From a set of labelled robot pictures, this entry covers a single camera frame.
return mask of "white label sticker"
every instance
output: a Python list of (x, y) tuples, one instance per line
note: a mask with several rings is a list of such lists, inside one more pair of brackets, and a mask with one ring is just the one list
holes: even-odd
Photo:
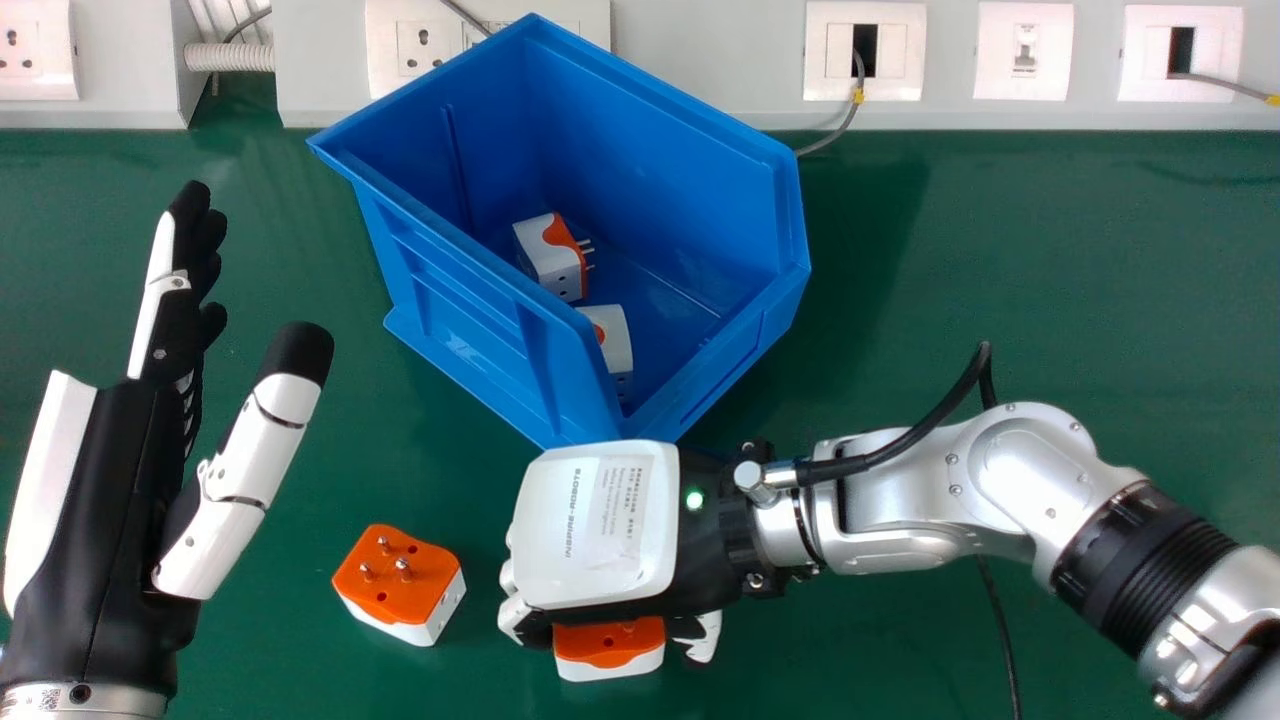
[(614, 455), (602, 457), (591, 488), (586, 520), (585, 564), (590, 569), (640, 569), (644, 510), (653, 475), (653, 457)]

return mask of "green table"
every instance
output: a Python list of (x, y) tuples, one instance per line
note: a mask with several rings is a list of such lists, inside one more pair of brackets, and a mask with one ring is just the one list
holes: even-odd
[[(151, 232), (186, 179), (212, 186), (232, 228), (198, 450), (278, 324), (338, 341), (279, 502), (182, 656), (173, 717), (1007, 716), (969, 560), (733, 606), (704, 671), (570, 685), (498, 633), (503, 534), (538, 451), (381, 329), (351, 191), (255, 82), (232, 78), (188, 133), (0, 135), (5, 515), (49, 370), (122, 374)], [(854, 132), (801, 173), (815, 272), (795, 327), (690, 442), (759, 433), (801, 454), (910, 423), (991, 338), (1005, 398), (1069, 409), (1110, 461), (1280, 546), (1280, 136)], [(358, 625), (329, 588), (374, 521), (463, 561), (470, 594), (434, 650)], [(1160, 716), (1130, 661), (1027, 569), (995, 571), (1028, 717)]]

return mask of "robotic arm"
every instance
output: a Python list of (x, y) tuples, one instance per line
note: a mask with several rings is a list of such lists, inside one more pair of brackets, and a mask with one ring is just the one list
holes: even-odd
[(311, 419), (333, 338), (294, 323), (183, 486), (204, 354), (227, 323), (221, 306), (201, 307), (227, 232), (209, 202), (188, 183), (159, 223), (127, 378), (97, 389), (50, 377), (5, 546), (0, 717), (160, 717), (200, 602), (262, 521)]
[[(686, 657), (705, 662), (719, 609), (741, 596), (777, 597), (824, 569), (998, 555), (1028, 562), (1137, 660), (1157, 706), (1274, 716), (1280, 557), (1100, 460), (1062, 410), (996, 405), (979, 357), (916, 427), (823, 439), (812, 457), (776, 461), (763, 441), (728, 457), (643, 441), (543, 455), (517, 500), (499, 626), (547, 647), (557, 625), (660, 616)], [(979, 377), (989, 409), (941, 427)], [(620, 465), (639, 470), (620, 483)]]

